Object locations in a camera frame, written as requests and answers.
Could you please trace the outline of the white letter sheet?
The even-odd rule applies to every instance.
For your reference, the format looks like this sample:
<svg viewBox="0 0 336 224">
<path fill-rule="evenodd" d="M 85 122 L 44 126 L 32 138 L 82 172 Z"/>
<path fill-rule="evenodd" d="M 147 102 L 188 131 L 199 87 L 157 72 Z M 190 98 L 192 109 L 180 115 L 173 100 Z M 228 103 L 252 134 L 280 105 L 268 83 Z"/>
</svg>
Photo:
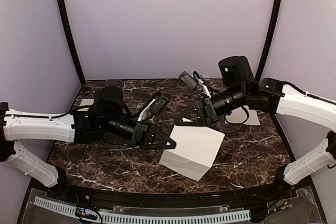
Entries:
<svg viewBox="0 0 336 224">
<path fill-rule="evenodd" d="M 225 134 L 209 127 L 174 126 L 176 148 L 164 150 L 159 164 L 199 181 L 212 167 Z"/>
</svg>

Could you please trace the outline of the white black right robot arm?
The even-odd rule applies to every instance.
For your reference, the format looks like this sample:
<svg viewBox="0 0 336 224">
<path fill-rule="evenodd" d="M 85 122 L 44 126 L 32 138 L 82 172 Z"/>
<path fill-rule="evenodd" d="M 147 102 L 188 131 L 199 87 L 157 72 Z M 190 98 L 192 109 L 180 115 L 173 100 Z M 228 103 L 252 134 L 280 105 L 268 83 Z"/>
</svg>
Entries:
<svg viewBox="0 0 336 224">
<path fill-rule="evenodd" d="M 298 160 L 277 170 L 274 183 L 268 188 L 273 200 L 287 193 L 288 187 L 315 173 L 324 166 L 335 164 L 335 102 L 305 92 L 290 82 L 272 78 L 254 79 L 245 56 L 231 56 L 218 63 L 226 90 L 197 99 L 176 119 L 178 126 L 209 126 L 237 108 L 272 114 L 288 115 L 330 129 L 313 150 Z"/>
</svg>

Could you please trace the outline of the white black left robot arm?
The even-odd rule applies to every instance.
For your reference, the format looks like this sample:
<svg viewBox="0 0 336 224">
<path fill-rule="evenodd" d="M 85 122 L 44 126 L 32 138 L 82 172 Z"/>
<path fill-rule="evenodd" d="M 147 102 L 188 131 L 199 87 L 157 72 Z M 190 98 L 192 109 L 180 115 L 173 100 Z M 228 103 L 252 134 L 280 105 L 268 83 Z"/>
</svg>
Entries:
<svg viewBox="0 0 336 224">
<path fill-rule="evenodd" d="M 63 114 L 25 113 L 1 103 L 1 162 L 12 164 L 25 175 L 38 180 L 63 201 L 74 197 L 61 168 L 42 161 L 20 142 L 21 140 L 53 140 L 88 144 L 104 139 L 106 133 L 142 150 L 171 150 L 176 142 L 150 118 L 159 114 L 168 103 L 160 92 L 151 96 L 143 108 L 133 115 L 123 100 L 119 87 L 109 86 L 94 93 L 93 103 L 81 105 Z"/>
</svg>

